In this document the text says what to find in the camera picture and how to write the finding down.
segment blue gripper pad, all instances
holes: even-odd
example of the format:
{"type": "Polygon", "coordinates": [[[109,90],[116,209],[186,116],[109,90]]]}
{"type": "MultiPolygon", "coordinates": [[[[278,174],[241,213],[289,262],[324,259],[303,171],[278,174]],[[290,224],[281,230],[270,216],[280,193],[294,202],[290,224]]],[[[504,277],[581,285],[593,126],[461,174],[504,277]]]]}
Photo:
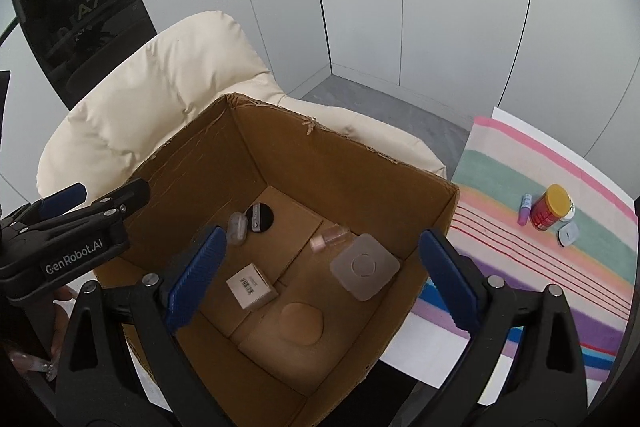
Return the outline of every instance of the blue gripper pad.
{"type": "Polygon", "coordinates": [[[435,229],[420,234],[418,250],[420,261],[429,272],[456,326],[471,334],[476,333],[486,304],[480,270],[435,229]]]}
{"type": "Polygon", "coordinates": [[[171,334],[191,322],[225,258],[225,251],[226,233],[215,227],[210,232],[207,230],[204,237],[201,236],[191,248],[180,254],[188,263],[166,295],[164,325],[171,334]]]}
{"type": "Polygon", "coordinates": [[[61,216],[65,212],[76,208],[86,199],[86,188],[81,183],[76,183],[70,187],[63,188],[60,192],[52,194],[48,198],[44,198],[40,202],[38,215],[41,220],[50,219],[51,217],[61,216]]]}

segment red can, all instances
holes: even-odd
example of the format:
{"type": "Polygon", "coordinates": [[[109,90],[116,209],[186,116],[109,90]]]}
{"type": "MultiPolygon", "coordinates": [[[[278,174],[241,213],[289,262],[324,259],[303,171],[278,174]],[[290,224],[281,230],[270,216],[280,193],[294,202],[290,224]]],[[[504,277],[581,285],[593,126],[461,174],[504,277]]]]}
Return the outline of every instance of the red can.
{"type": "Polygon", "coordinates": [[[551,185],[531,207],[530,219],[534,227],[546,230],[571,210],[571,199],[560,185],[551,185]]]}

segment yellow lid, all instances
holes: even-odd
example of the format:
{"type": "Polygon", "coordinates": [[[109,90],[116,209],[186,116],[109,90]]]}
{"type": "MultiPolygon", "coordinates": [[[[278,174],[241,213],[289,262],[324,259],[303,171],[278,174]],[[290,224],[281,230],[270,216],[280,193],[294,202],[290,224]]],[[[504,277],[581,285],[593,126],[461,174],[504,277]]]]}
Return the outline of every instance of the yellow lid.
{"type": "Polygon", "coordinates": [[[571,210],[571,199],[560,185],[551,185],[545,193],[546,207],[556,217],[564,217],[571,210]]]}

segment baseboard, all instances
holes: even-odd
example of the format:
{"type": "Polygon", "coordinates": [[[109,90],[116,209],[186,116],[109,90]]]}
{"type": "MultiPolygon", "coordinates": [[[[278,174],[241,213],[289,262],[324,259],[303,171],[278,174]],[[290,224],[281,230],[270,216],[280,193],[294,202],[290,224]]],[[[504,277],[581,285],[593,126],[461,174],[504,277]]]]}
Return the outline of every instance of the baseboard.
{"type": "Polygon", "coordinates": [[[295,87],[287,94],[291,98],[302,98],[309,91],[314,89],[314,87],[319,86],[322,82],[328,79],[331,76],[331,64],[327,64],[324,68],[322,68],[318,73],[313,74],[308,79],[306,79],[302,84],[298,87],[295,87]]]}
{"type": "Polygon", "coordinates": [[[474,123],[473,118],[462,115],[450,108],[448,105],[444,105],[443,103],[433,100],[428,96],[424,96],[423,94],[416,93],[415,91],[406,89],[402,86],[397,86],[396,84],[371,76],[370,74],[346,68],[340,64],[331,64],[331,66],[332,71],[337,76],[341,76],[347,80],[351,80],[352,82],[357,82],[363,86],[381,91],[389,96],[397,98],[398,100],[402,100],[403,102],[415,105],[416,107],[444,118],[444,120],[450,121],[463,129],[471,130],[471,126],[474,123]]]}

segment open cardboard box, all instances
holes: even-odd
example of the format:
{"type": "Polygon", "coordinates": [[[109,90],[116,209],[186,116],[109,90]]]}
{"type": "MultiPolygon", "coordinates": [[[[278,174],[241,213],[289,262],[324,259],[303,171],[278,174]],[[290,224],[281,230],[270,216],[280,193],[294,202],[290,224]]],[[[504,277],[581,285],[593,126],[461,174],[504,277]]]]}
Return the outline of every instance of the open cardboard box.
{"type": "MultiPolygon", "coordinates": [[[[455,185],[398,163],[307,117],[240,94],[216,100],[135,172],[151,200],[130,217],[131,248],[96,269],[105,286],[161,273],[206,224],[255,201],[274,211],[273,226],[228,247],[191,324],[177,339],[199,377],[239,427],[311,427],[365,377],[401,326],[427,278],[420,232],[447,232],[455,185]],[[369,301],[356,301],[329,272],[344,245],[312,254],[308,240],[340,223],[370,233],[401,269],[369,301]],[[255,263],[280,294],[243,311],[226,279],[255,263]],[[287,344],[277,334],[284,304],[324,314],[321,340],[287,344]]],[[[132,327],[127,337],[146,365],[132,327]]]]}

